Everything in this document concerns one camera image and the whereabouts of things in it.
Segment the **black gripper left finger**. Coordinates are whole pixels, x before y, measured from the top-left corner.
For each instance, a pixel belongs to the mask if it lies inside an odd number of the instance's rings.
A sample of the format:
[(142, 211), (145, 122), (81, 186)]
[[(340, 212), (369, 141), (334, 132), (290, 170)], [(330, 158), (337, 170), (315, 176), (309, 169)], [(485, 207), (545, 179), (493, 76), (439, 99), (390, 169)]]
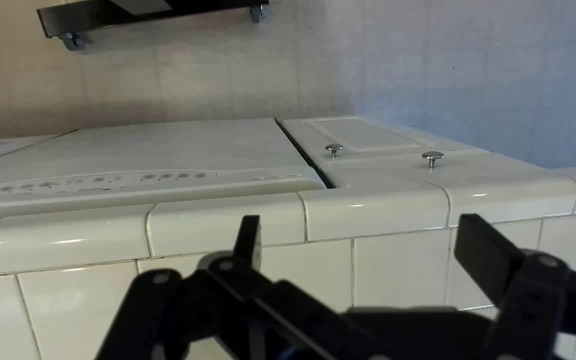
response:
[(215, 340), (233, 360), (394, 360), (368, 331), (288, 281), (253, 267), (259, 216), (240, 222), (233, 249), (199, 260), (184, 279), (172, 269), (138, 275), (93, 360), (185, 360)]

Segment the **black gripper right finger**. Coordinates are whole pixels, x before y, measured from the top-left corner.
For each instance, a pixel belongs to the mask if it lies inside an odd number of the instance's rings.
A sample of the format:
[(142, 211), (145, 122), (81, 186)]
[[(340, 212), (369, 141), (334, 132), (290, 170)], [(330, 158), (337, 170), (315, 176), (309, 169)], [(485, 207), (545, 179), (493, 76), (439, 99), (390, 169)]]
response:
[(481, 360), (557, 360), (557, 337), (576, 338), (576, 270), (563, 260), (518, 249), (480, 215), (460, 216), (453, 259), (497, 308)]

